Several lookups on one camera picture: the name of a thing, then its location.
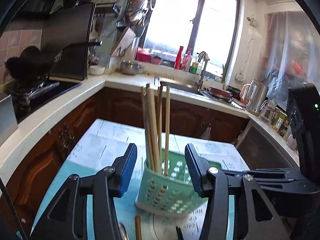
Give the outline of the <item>hanging steel wok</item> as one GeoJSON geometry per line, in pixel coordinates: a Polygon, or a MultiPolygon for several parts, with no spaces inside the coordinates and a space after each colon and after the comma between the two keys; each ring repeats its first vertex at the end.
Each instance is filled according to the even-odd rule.
{"type": "Polygon", "coordinates": [[[136,25],[149,10],[149,0],[131,0],[125,11],[125,22],[136,25]]]}

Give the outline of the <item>black wok on stove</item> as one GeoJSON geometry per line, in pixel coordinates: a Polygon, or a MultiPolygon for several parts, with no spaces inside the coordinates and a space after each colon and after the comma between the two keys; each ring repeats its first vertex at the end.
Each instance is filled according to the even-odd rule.
{"type": "Polygon", "coordinates": [[[11,57],[5,62],[5,68],[19,83],[35,83],[40,78],[49,78],[58,62],[67,51],[92,46],[101,46],[101,40],[69,44],[58,53],[44,53],[36,46],[25,48],[19,57],[11,57]]]}

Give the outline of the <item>green dish soap bottle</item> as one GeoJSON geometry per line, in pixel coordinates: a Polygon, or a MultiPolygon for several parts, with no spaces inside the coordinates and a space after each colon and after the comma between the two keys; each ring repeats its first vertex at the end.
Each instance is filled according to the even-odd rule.
{"type": "Polygon", "coordinates": [[[191,67],[189,69],[189,72],[192,73],[192,74],[196,74],[197,70],[198,70],[198,66],[199,66],[199,60],[197,58],[195,58],[192,61],[191,67]]]}

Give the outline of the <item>red bowl on sill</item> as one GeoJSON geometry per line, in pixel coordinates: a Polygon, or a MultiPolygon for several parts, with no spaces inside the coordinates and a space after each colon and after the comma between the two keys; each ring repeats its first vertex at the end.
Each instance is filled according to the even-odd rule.
{"type": "Polygon", "coordinates": [[[150,62],[151,55],[145,49],[138,47],[136,52],[136,59],[141,62],[150,62]]]}

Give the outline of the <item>wooden cutting board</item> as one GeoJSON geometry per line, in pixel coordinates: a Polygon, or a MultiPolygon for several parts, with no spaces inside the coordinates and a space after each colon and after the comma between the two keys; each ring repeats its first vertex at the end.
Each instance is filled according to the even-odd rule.
{"type": "Polygon", "coordinates": [[[120,38],[117,40],[116,44],[110,51],[110,57],[120,57],[123,56],[127,48],[136,38],[136,33],[130,28],[126,27],[122,32],[120,38]]]}

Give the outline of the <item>steel electric kettle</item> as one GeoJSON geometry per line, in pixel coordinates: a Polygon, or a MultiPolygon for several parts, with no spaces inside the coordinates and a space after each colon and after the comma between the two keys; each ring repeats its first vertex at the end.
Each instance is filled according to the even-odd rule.
{"type": "Polygon", "coordinates": [[[240,92],[240,101],[246,105],[246,110],[259,116],[261,106],[268,93],[268,87],[262,82],[253,79],[250,83],[243,85],[240,92]]]}

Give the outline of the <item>pink soap bottle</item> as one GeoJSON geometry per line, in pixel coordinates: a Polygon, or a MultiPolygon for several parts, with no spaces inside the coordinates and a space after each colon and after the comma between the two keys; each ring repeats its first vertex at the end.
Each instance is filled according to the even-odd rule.
{"type": "Polygon", "coordinates": [[[192,51],[192,49],[189,48],[187,50],[186,54],[184,55],[180,70],[185,71],[185,72],[189,72],[189,68],[190,68],[191,61],[192,61],[191,51],[192,51]]]}

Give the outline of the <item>steel fork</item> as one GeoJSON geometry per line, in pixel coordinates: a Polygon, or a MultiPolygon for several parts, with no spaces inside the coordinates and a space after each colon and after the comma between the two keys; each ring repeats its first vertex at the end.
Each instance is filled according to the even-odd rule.
{"type": "Polygon", "coordinates": [[[129,237],[128,237],[128,234],[127,234],[127,231],[125,229],[125,226],[123,223],[119,222],[118,223],[118,226],[119,226],[119,231],[120,231],[120,235],[121,235],[121,239],[122,240],[129,240],[129,237]]]}

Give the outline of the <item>brown chopstick red band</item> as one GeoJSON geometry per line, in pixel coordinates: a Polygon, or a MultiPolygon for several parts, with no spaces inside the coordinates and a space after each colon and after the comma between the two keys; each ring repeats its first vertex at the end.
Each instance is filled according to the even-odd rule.
{"type": "Polygon", "coordinates": [[[152,160],[152,156],[151,156],[152,148],[149,145],[148,116],[147,116],[146,104],[145,104],[144,87],[140,88],[140,94],[141,94],[141,100],[142,100],[143,124],[144,124],[144,129],[145,129],[146,161],[148,162],[149,169],[152,170],[152,168],[153,168],[153,160],[152,160]]]}

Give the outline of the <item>bamboo chopstick plain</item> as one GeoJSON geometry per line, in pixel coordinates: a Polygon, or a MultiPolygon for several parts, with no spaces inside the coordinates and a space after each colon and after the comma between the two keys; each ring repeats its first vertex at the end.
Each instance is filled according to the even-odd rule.
{"type": "Polygon", "coordinates": [[[161,174],[161,152],[159,150],[159,135],[157,131],[157,116],[156,116],[156,104],[154,90],[150,87],[150,84],[146,84],[146,98],[147,98],[147,110],[148,110],[148,123],[151,137],[152,155],[154,162],[154,171],[157,174],[161,174]]]}

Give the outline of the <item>red spray bottle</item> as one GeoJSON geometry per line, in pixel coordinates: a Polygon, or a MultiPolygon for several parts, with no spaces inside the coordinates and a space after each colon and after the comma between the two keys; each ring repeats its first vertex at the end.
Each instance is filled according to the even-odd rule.
{"type": "Polygon", "coordinates": [[[182,56],[182,51],[183,51],[183,46],[180,46],[178,54],[176,56],[175,64],[174,64],[174,69],[179,69],[181,65],[181,56],[182,56]]]}

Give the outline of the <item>black chopstick gold band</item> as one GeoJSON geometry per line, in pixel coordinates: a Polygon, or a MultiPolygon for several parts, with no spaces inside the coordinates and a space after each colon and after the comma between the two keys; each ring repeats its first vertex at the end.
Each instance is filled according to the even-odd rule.
{"type": "Polygon", "coordinates": [[[184,240],[182,230],[179,226],[176,227],[176,233],[177,233],[178,240],[184,240]]]}

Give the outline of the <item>steel pot on counter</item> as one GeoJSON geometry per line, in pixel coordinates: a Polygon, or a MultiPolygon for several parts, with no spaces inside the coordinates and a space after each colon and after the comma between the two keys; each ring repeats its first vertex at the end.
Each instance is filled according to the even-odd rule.
{"type": "Polygon", "coordinates": [[[137,75],[142,69],[142,64],[137,61],[123,60],[120,63],[120,72],[126,75],[137,75]]]}

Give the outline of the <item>built-in oven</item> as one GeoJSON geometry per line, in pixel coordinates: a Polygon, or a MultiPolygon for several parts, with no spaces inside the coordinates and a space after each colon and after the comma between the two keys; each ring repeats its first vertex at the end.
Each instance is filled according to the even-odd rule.
{"type": "Polygon", "coordinates": [[[299,167],[298,160],[292,158],[289,152],[253,119],[239,136],[236,149],[252,170],[299,167]]]}

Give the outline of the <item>long plain wooden chopstick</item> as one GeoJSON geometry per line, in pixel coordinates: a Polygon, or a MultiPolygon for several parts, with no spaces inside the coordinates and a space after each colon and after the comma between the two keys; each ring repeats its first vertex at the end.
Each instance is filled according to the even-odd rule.
{"type": "Polygon", "coordinates": [[[164,159],[164,175],[168,175],[169,165],[169,134],[170,134],[170,86],[166,91],[166,112],[165,112],[165,159],[164,159]]]}

